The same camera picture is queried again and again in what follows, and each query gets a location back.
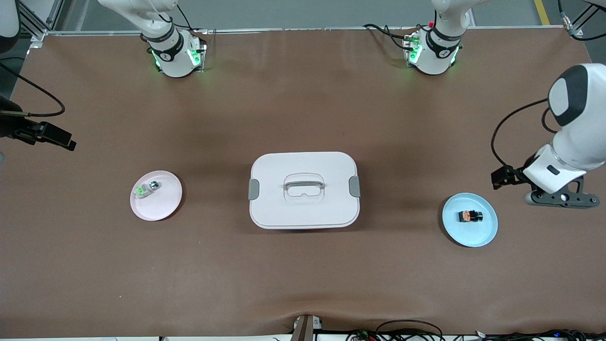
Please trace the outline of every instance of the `tabletop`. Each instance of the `tabletop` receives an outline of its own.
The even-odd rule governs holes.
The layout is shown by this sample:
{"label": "tabletop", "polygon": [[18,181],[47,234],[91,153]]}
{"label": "tabletop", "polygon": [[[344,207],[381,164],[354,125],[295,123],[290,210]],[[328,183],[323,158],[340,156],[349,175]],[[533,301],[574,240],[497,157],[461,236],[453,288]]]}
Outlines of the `tabletop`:
{"label": "tabletop", "polygon": [[[364,30],[206,36],[204,73],[171,79],[137,36],[45,38],[22,74],[67,111],[48,121],[74,152],[2,139],[3,337],[284,333],[303,313],[325,329],[415,318],[445,333],[603,331],[604,208],[531,207],[528,186],[492,189],[490,137],[589,62],[561,29],[470,30],[439,76],[408,69]],[[13,101],[49,112],[19,82]],[[496,148],[514,166],[550,139],[544,107],[508,121]],[[340,151],[358,165],[357,221],[330,231],[257,227],[248,212],[263,154]],[[185,197],[172,217],[137,218],[135,181],[166,170]],[[606,195],[606,169],[587,192]],[[486,198],[496,238],[464,248],[441,206]]]}

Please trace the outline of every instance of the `white storage box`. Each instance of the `white storage box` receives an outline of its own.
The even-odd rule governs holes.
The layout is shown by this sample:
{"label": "white storage box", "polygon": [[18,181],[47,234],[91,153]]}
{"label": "white storage box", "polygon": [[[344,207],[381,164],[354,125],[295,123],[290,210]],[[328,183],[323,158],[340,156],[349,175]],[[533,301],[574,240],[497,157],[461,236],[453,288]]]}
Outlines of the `white storage box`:
{"label": "white storage box", "polygon": [[265,154],[250,177],[250,217],[264,229],[343,228],[360,212],[358,170],[345,153]]}

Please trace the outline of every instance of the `round plate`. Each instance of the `round plate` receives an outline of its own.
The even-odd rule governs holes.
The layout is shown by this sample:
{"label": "round plate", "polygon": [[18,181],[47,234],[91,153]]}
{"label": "round plate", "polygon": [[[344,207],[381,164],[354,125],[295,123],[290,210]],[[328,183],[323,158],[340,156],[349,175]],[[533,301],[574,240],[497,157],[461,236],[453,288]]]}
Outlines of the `round plate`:
{"label": "round plate", "polygon": [[[160,187],[150,196],[137,199],[133,191],[143,183],[157,181]],[[156,170],[145,174],[130,191],[130,207],[135,215],[143,220],[162,220],[171,215],[179,206],[183,188],[179,179],[166,170]]]}
{"label": "round plate", "polygon": [[[484,219],[461,223],[459,221],[461,211],[482,212]],[[459,193],[450,197],[442,210],[442,222],[454,240],[471,248],[478,248],[491,242],[499,226],[496,212],[490,203],[473,193]]]}

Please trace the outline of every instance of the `yellow line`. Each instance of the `yellow line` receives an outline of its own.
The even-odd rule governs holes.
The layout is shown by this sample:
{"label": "yellow line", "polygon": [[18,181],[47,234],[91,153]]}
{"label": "yellow line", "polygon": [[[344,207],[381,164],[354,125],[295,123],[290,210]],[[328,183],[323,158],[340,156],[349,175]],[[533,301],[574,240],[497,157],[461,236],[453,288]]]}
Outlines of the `yellow line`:
{"label": "yellow line", "polygon": [[534,0],[534,5],[536,6],[536,11],[539,12],[539,18],[541,19],[541,24],[549,25],[549,18],[547,17],[547,12],[545,12],[545,6],[543,6],[543,0]]}

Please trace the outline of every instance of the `box handle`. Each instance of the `box handle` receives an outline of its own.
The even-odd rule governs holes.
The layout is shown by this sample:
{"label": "box handle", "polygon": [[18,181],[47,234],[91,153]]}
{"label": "box handle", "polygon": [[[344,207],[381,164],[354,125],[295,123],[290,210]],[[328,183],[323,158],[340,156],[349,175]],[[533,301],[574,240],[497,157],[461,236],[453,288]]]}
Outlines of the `box handle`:
{"label": "box handle", "polygon": [[303,186],[318,186],[324,188],[324,183],[321,181],[291,181],[284,184],[284,189],[289,187],[303,187]]}

